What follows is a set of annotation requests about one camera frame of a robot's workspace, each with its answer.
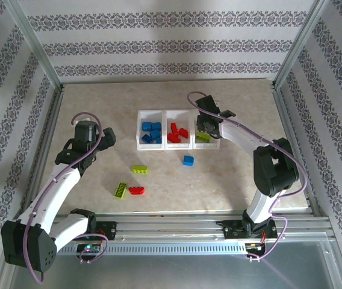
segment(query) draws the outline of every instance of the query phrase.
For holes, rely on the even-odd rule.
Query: black bracket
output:
[[[224,220],[216,222],[217,225],[223,227],[223,235],[225,239],[250,239],[246,231],[243,229],[242,220]],[[277,238],[278,233],[274,220],[270,220],[258,235],[253,235],[252,238],[262,238],[262,231],[266,233],[267,238]]]
[[[105,235],[108,238],[108,241],[115,240],[116,236],[116,222],[96,222],[95,233]],[[75,239],[76,241],[99,241],[99,237],[81,237]]]

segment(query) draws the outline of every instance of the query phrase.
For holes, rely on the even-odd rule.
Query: red lego brick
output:
[[[145,188],[143,187],[131,187],[131,188],[128,188],[128,190],[131,194],[144,194],[145,193]]]
[[[181,139],[177,135],[168,134],[167,139],[172,143],[181,143]]]
[[[180,135],[181,137],[188,138],[188,131],[187,131],[186,129],[184,129],[184,128],[181,128],[181,129],[179,130],[179,135]]]
[[[178,127],[176,126],[175,122],[171,123],[171,131],[172,131],[173,135],[178,135],[179,134]]]

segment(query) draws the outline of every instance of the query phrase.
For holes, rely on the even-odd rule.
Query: green lego brick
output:
[[[126,189],[127,189],[127,184],[123,182],[119,183],[115,192],[115,197],[118,197],[119,199],[123,199]]]
[[[205,134],[204,132],[198,131],[196,133],[196,139],[204,141],[205,143],[210,142],[210,138],[211,138],[210,135],[209,134]]]
[[[132,166],[133,173],[148,173],[147,166]]]

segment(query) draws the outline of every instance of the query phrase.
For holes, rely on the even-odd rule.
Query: striped wallpaper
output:
[[[62,82],[273,79],[313,0],[21,0]]]
[[[281,92],[313,192],[342,251],[342,0],[328,4]]]
[[[0,1],[0,230],[16,215],[28,190],[53,91]]]

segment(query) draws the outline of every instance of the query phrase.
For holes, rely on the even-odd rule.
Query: table surface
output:
[[[252,201],[252,157],[233,143],[221,140],[220,149],[192,151],[138,151],[138,110],[190,109],[186,95],[200,90],[219,101],[221,110],[233,111],[245,124],[268,139],[284,137],[284,130],[264,79],[180,82],[132,82],[65,85],[47,165],[44,184],[56,155],[73,138],[71,118],[80,111],[97,115],[103,127],[112,127],[117,142],[97,154],[80,182],[71,190],[59,213],[74,208],[96,213],[187,212],[243,210]],[[194,157],[194,166],[182,164],[184,155]],[[148,166],[147,175],[131,172],[133,165]],[[114,197],[119,182],[144,187],[144,195]],[[300,187],[295,183],[290,191]],[[283,198],[277,211],[307,208],[303,193]]]

